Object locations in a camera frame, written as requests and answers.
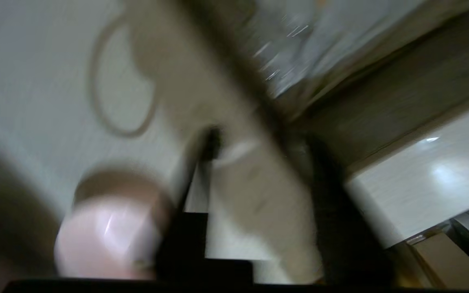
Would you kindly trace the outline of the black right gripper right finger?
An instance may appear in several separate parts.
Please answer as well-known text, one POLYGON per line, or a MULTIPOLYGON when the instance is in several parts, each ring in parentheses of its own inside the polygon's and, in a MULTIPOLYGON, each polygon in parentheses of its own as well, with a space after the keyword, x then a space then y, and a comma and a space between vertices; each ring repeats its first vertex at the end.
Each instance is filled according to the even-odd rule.
POLYGON ((393 285, 393 264, 346 186, 346 173, 324 142, 305 137, 311 161, 315 243, 331 285, 393 285))

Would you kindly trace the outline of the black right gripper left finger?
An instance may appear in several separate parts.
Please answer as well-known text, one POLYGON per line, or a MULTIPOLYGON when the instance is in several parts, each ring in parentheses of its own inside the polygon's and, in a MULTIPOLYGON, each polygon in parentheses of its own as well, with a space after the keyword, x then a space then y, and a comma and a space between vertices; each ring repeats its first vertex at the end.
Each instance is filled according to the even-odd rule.
POLYGON ((194 185, 202 188, 206 200, 210 198, 212 164, 221 147, 218 127, 210 127, 198 136, 181 197, 155 254, 158 281, 179 285, 253 284, 250 261, 206 257, 208 206, 198 212, 185 210, 194 185))

